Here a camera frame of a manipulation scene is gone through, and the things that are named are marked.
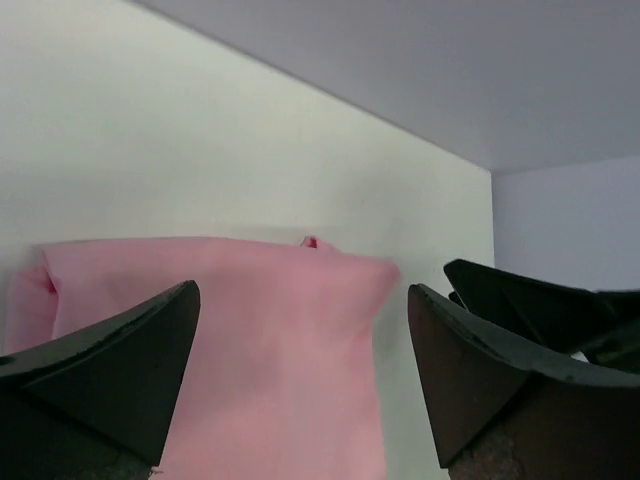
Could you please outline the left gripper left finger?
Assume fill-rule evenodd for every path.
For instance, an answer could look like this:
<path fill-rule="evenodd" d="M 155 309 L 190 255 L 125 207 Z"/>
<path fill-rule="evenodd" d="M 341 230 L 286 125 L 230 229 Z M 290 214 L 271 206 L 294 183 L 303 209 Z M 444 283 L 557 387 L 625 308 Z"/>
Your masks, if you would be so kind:
<path fill-rule="evenodd" d="M 194 341 L 186 281 L 1 359 L 4 479 L 148 479 L 159 466 Z"/>

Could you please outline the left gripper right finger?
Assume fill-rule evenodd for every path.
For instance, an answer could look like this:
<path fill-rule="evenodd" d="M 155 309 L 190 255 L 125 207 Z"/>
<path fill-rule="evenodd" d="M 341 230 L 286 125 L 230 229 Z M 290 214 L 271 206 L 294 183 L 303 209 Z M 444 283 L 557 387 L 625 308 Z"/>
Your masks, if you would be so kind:
<path fill-rule="evenodd" d="M 552 351 L 425 285 L 408 324 L 440 466 L 464 479 L 635 479 L 639 377 Z"/>

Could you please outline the pink t shirt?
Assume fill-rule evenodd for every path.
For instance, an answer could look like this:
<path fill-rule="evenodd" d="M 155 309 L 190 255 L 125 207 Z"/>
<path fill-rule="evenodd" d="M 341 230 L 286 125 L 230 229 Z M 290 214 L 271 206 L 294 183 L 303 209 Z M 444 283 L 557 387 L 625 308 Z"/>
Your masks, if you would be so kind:
<path fill-rule="evenodd" d="M 382 479 L 372 326 L 390 261 L 313 237 L 66 243 L 14 274 L 13 353 L 126 311 L 187 280 L 201 309 L 163 479 Z"/>

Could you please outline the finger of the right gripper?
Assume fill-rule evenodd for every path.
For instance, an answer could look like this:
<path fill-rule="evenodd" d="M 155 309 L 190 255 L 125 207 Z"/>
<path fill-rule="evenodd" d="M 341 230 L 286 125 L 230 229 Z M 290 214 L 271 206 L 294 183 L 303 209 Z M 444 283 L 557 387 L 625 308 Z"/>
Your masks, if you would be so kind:
<path fill-rule="evenodd" d="M 444 266 L 449 299 L 553 351 L 597 365 L 639 363 L 639 292 L 590 291 L 467 260 Z"/>

